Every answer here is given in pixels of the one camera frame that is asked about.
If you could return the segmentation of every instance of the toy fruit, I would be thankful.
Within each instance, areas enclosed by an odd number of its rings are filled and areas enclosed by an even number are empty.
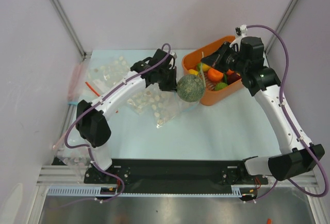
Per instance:
[[[222,89],[224,89],[224,88],[227,87],[227,86],[228,86],[227,83],[219,82],[219,83],[215,86],[214,91],[222,90]]]
[[[227,74],[228,76],[230,76],[232,73],[235,73],[235,72],[232,71],[232,70],[228,70],[228,71],[226,72],[226,74]]]
[[[231,74],[230,76],[227,77],[227,83],[229,85],[229,84],[234,83],[235,81],[238,81],[239,79],[241,79],[241,76],[239,76],[236,73],[233,73],[233,74]]]
[[[201,67],[202,67],[203,72],[207,72],[211,68],[210,66],[206,65],[205,63],[199,63],[196,66],[197,71],[201,71]]]
[[[193,70],[192,68],[191,68],[190,70],[188,70],[188,73],[189,73],[189,74],[192,74],[192,75],[196,75],[196,76],[198,76],[198,71]]]
[[[205,86],[203,80],[195,75],[185,75],[177,83],[178,96],[186,102],[199,101],[204,93]]]
[[[207,78],[210,81],[219,82],[223,78],[223,73],[221,73],[220,71],[215,70],[214,68],[210,68],[207,72]]]

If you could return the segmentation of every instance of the white wall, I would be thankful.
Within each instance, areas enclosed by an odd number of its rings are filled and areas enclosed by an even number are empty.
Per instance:
[[[52,160],[79,56],[49,0],[0,0],[0,10],[0,206],[23,183],[23,223],[41,165]]]
[[[289,50],[290,67],[285,94],[302,128],[316,144],[322,143],[321,160],[330,176],[330,0],[300,0],[282,36]],[[281,44],[269,62],[282,77],[285,59]],[[330,195],[326,197],[330,206]]]
[[[199,48],[242,24],[276,27],[290,0],[61,0],[85,48]],[[270,35],[259,33],[267,43]]]

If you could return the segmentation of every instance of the yellow fruit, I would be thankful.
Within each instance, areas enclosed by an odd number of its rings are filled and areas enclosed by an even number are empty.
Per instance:
[[[202,71],[203,71],[203,72],[207,72],[207,71],[211,68],[210,66],[208,66],[208,65],[206,65],[206,64],[204,64],[204,63],[199,63],[199,64],[197,64],[197,66],[196,66],[196,68],[197,68],[198,71],[201,70],[201,66],[202,66]]]
[[[193,70],[193,69],[188,70],[188,73],[191,74],[191,75],[196,75],[196,76],[198,76],[198,71]]]

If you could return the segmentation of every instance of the cantaloupe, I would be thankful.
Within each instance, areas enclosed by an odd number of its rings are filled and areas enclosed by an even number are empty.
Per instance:
[[[199,76],[185,75],[177,83],[177,94],[186,102],[199,101],[205,93],[205,85]]]

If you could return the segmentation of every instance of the orange basket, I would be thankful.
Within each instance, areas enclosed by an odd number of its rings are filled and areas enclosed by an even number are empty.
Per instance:
[[[188,70],[195,69],[197,64],[201,62],[203,53],[204,57],[209,56],[214,53],[223,44],[223,42],[232,42],[234,41],[234,39],[235,36],[226,36],[198,50],[195,50],[190,54],[185,55],[182,59],[182,67],[184,68],[185,75],[188,74]],[[204,75],[206,80],[206,90],[200,103],[205,106],[212,106],[243,87],[242,81],[238,80],[225,87],[224,89],[221,89],[219,91],[213,91],[216,86],[216,83],[211,82],[207,78],[207,74],[204,73]]]

